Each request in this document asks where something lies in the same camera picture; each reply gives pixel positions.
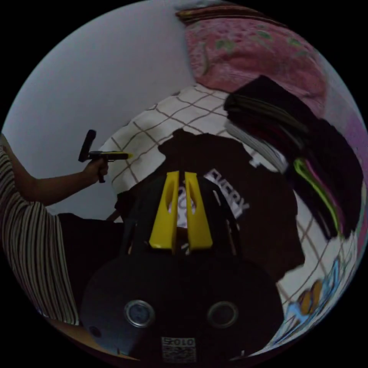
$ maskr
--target pink blanket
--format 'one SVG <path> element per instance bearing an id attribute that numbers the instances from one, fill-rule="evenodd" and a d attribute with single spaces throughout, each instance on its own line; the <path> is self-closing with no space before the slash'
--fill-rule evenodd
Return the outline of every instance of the pink blanket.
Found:
<path id="1" fill-rule="evenodd" d="M 230 93 L 265 75 L 322 116 L 326 80 L 317 52 L 291 30 L 255 19 L 206 19 L 187 26 L 186 41 L 198 83 Z"/>

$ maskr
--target qr code label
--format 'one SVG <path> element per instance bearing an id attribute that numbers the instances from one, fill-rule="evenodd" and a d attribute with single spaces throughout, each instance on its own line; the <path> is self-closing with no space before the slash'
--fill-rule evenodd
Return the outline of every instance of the qr code label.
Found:
<path id="1" fill-rule="evenodd" d="M 164 363 L 196 363 L 196 340 L 194 338 L 162 337 Z"/>

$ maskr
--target striped shirt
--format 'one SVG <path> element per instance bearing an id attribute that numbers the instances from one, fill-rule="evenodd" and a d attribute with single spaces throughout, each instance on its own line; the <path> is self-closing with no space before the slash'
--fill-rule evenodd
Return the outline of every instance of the striped shirt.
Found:
<path id="1" fill-rule="evenodd" d="M 59 218 L 19 194 L 12 163 L 1 145 L 0 237 L 8 263 L 37 311 L 79 325 Z"/>

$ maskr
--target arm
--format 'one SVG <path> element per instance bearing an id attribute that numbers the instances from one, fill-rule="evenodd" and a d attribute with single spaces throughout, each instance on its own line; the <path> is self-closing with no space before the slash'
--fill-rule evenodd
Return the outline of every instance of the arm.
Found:
<path id="1" fill-rule="evenodd" d="M 41 202 L 50 206 L 96 183 L 99 170 L 103 175 L 107 174 L 107 164 L 99 160 L 90 162 L 83 171 L 76 174 L 36 179 L 19 162 L 3 135 L 1 140 L 13 165 L 15 185 L 19 193 L 30 202 Z"/>

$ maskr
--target white wall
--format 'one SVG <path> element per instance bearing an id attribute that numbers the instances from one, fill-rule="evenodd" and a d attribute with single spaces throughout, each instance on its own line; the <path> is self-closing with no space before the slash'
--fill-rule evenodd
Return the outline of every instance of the white wall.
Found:
<path id="1" fill-rule="evenodd" d="M 150 0 L 112 11 L 69 35 L 38 64 L 3 128 L 33 176 L 82 170 L 77 159 L 88 129 L 97 131 L 92 149 L 98 149 L 142 110 L 194 83 L 177 5 Z M 115 201 L 106 181 L 53 212 L 105 219 Z"/>

